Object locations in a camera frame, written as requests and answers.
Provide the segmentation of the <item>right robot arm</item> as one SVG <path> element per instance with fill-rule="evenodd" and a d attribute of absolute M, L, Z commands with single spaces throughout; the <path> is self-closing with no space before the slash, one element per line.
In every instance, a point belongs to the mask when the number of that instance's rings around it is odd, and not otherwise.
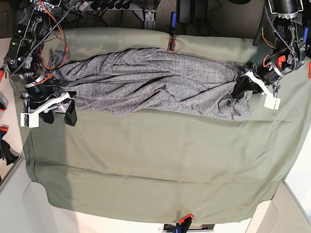
<path fill-rule="evenodd" d="M 69 58 L 69 47 L 60 23 L 52 10 L 59 7 L 59 0 L 28 0 L 25 17 L 18 23 L 4 58 L 2 72 L 9 77 L 18 77 L 24 87 L 20 94 L 23 112 L 20 114 L 22 127 L 37 128 L 39 121 L 52 124 L 54 114 L 64 115 L 64 122 L 75 126 L 77 114 L 74 97 L 76 92 L 62 92 L 53 81 L 53 71 L 65 64 Z M 64 43 L 64 50 L 55 63 L 46 65 L 43 58 L 44 43 L 58 29 L 58 39 Z"/>

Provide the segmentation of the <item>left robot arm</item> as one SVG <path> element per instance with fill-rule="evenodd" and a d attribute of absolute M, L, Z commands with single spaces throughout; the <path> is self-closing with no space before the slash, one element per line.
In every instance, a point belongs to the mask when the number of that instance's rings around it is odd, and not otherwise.
<path fill-rule="evenodd" d="M 263 93 L 273 87 L 278 92 L 278 81 L 285 75 L 300 69 L 305 63 L 307 28 L 303 26 L 301 0 L 266 0 L 253 46 L 262 39 L 272 49 L 259 65 L 242 74 L 232 91 L 232 97 L 240 99 L 251 91 Z"/>

